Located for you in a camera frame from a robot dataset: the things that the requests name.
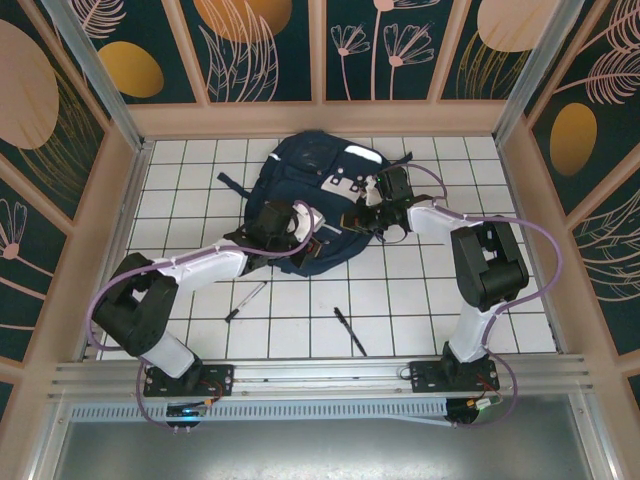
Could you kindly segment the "navy blue backpack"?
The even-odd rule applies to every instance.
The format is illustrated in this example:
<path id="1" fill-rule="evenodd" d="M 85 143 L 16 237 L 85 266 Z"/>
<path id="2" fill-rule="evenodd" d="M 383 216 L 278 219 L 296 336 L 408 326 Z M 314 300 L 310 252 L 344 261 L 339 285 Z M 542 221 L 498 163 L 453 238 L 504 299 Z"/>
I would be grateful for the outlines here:
<path id="1" fill-rule="evenodd" d="M 310 264 L 296 269 L 281 262 L 267 265 L 276 266 L 286 274 L 309 277 L 322 274 L 365 249 L 374 234 L 343 229 L 342 214 L 361 198 L 361 187 L 367 176 L 376 176 L 391 167 L 403 167 L 411 158 L 406 155 L 390 162 L 369 147 L 323 131 L 304 131 L 285 138 L 268 155 L 250 190 L 224 173 L 219 174 L 218 179 L 245 198 L 243 224 L 256 218 L 262 206 L 270 201 L 288 204 L 302 201 L 324 216 L 325 223 L 312 237 L 323 246 Z"/>

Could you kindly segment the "silver pen with black cap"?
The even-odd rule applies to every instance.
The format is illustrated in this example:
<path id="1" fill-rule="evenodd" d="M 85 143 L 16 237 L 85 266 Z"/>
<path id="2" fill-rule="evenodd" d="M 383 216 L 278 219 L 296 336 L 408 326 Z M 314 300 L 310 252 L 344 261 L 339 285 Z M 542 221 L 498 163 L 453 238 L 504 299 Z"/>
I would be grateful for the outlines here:
<path id="1" fill-rule="evenodd" d="M 259 283 L 238 305 L 236 305 L 225 317 L 225 322 L 230 323 L 239 312 L 267 285 L 266 281 Z"/>

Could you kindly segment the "grey metal sheet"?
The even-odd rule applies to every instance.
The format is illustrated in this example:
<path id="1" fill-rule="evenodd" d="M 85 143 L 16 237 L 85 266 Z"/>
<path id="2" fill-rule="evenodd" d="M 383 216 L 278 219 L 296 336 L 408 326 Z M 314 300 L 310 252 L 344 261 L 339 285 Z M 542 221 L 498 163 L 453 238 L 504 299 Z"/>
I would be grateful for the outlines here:
<path id="1" fill-rule="evenodd" d="M 592 480 L 568 428 L 453 430 L 397 420 L 71 426 L 55 480 Z"/>

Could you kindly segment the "aluminium mounting rail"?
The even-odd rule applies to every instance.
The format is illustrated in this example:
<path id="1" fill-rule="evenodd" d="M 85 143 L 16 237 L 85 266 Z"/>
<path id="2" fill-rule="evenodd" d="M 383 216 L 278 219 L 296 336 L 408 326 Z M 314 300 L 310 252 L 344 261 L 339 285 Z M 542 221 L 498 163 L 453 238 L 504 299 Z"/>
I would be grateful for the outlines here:
<path id="1" fill-rule="evenodd" d="M 502 354 L 521 395 L 569 394 L 594 388 L 580 355 Z M 232 360 L 234 399 L 353 399 L 407 397 L 402 377 L 411 357 L 310 360 Z M 135 361 L 61 363 L 46 393 L 68 401 L 127 400 L 134 397 Z"/>

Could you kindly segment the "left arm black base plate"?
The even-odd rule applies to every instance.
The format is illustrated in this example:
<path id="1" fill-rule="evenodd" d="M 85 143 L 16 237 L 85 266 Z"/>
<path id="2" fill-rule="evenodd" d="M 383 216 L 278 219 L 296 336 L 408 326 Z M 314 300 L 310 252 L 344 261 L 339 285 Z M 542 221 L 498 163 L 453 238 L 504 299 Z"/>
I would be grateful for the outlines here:
<path id="1" fill-rule="evenodd" d="M 195 363 L 181 377 L 172 378 L 157 367 L 145 372 L 143 395 L 147 398 L 222 397 L 232 394 L 234 366 Z"/>

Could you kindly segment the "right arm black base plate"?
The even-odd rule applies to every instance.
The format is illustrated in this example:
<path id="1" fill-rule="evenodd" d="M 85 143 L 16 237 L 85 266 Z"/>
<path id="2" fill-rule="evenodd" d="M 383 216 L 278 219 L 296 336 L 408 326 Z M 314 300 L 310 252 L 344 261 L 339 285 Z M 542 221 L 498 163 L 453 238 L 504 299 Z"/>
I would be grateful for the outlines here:
<path id="1" fill-rule="evenodd" d="M 500 381 L 493 360 L 482 358 L 472 363 L 414 361 L 409 364 L 414 393 L 482 392 L 486 386 L 499 390 Z"/>

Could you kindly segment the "aluminium corner post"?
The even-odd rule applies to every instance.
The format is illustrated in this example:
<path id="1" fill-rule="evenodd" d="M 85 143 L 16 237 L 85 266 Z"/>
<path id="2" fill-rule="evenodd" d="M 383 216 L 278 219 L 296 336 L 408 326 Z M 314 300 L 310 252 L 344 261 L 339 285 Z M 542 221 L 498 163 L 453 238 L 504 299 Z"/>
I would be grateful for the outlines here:
<path id="1" fill-rule="evenodd" d="M 135 152 L 139 152 L 142 149 L 143 137 L 72 7 L 67 0 L 42 0 L 42 3 L 125 140 Z"/>
<path id="2" fill-rule="evenodd" d="M 509 139 L 524 112 L 524 108 L 557 57 L 566 36 L 580 14 L 584 1 L 559 0 L 537 45 L 528 57 L 492 132 L 493 140 L 498 149 L 501 149 Z"/>

